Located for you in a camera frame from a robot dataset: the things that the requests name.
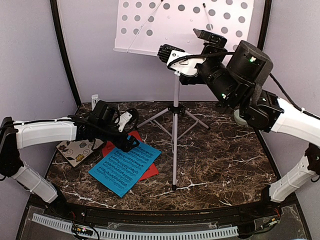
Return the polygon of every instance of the blue sheet music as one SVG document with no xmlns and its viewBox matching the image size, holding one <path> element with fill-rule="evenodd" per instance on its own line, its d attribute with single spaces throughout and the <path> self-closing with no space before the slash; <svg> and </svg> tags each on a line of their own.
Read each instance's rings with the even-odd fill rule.
<svg viewBox="0 0 320 240">
<path fill-rule="evenodd" d="M 115 148 L 89 174 L 122 198 L 160 154 L 161 151 L 143 142 L 130 152 Z"/>
</svg>

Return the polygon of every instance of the marble table surface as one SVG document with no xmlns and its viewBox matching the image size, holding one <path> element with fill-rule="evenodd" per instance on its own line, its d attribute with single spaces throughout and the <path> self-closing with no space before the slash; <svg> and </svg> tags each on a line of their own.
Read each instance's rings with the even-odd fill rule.
<svg viewBox="0 0 320 240">
<path fill-rule="evenodd" d="M 165 109 L 167 102 L 114 103 L 120 111 L 136 108 L 139 122 Z M 200 120 L 210 125 L 206 130 L 197 124 L 178 142 L 177 187 L 171 191 L 173 153 L 171 137 L 156 124 L 148 123 L 139 134 L 142 140 L 161 150 L 154 162 L 159 174 L 138 182 L 120 198 L 88 171 L 102 158 L 96 151 L 73 168 L 58 152 L 47 179 L 56 184 L 70 203 L 141 211 L 181 211 L 235 206 L 260 200 L 261 190 L 276 180 L 268 158 L 252 128 L 235 124 L 232 115 L 216 112 L 214 102 L 183 102 Z M 78 114 L 91 110 L 82 105 Z M 159 117 L 169 131 L 172 114 Z M 183 133 L 194 120 L 179 117 L 178 132 Z"/>
</svg>

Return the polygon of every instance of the music stand tripod legs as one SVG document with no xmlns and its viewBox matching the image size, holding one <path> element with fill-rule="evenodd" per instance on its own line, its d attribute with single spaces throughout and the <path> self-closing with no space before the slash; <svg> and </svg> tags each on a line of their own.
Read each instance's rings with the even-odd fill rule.
<svg viewBox="0 0 320 240">
<path fill-rule="evenodd" d="M 157 124 L 164 132 L 166 132 L 170 137 L 171 141 L 173 142 L 173 172 L 172 172 L 172 190 L 177 189 L 177 153 L 178 153 L 178 140 L 184 136 L 186 133 L 188 133 L 191 129 L 193 129 L 197 124 L 201 124 L 206 129 L 210 130 L 210 127 L 205 124 L 203 121 L 201 121 L 199 118 L 197 118 L 195 115 L 190 113 L 186 110 L 186 108 L 179 104 L 179 95 L 180 95 L 180 81 L 179 77 L 175 77 L 174 82 L 174 101 L 173 104 L 168 106 L 165 110 L 159 112 L 158 114 L 154 115 L 153 117 L 149 118 L 148 120 L 142 122 L 137 126 L 137 128 L 141 128 L 142 126 L 146 125 L 147 123 L 153 121 L 155 124 Z M 172 112 L 173 114 L 173 121 L 172 121 L 172 133 L 170 133 L 165 127 L 163 127 L 156 118 L 160 117 L 161 115 Z M 182 133 L 180 136 L 178 136 L 178 115 L 179 114 L 187 114 L 189 117 L 195 120 L 195 123 L 189 127 L 184 133 Z"/>
</svg>

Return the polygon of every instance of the green led light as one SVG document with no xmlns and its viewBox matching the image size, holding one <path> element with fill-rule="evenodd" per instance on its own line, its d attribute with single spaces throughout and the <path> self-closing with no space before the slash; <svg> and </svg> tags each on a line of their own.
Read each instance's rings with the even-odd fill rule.
<svg viewBox="0 0 320 240">
<path fill-rule="evenodd" d="M 254 56 L 252 56 L 252 57 L 250 58 L 249 62 L 250 62 L 250 63 L 253 63 L 255 60 L 257 60 L 257 58 L 254 57 Z"/>
</svg>

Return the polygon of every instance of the red paper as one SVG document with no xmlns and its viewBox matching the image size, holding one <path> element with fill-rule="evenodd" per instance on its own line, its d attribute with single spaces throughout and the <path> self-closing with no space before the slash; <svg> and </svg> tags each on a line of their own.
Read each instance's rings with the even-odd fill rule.
<svg viewBox="0 0 320 240">
<path fill-rule="evenodd" d="M 142 139 L 137 131 L 132 131 L 129 133 L 129 135 L 134 136 L 139 141 L 142 141 Z M 115 145 L 112 142 L 108 141 L 106 143 L 106 146 L 102 149 L 103 157 L 107 156 L 114 148 L 115 148 Z M 157 174 L 159 174 L 159 171 L 156 168 L 156 165 L 154 163 L 152 163 L 151 166 L 149 167 L 149 169 L 139 179 L 139 181 L 148 179 L 148 178 L 150 178 L 154 175 L 157 175 Z"/>
</svg>

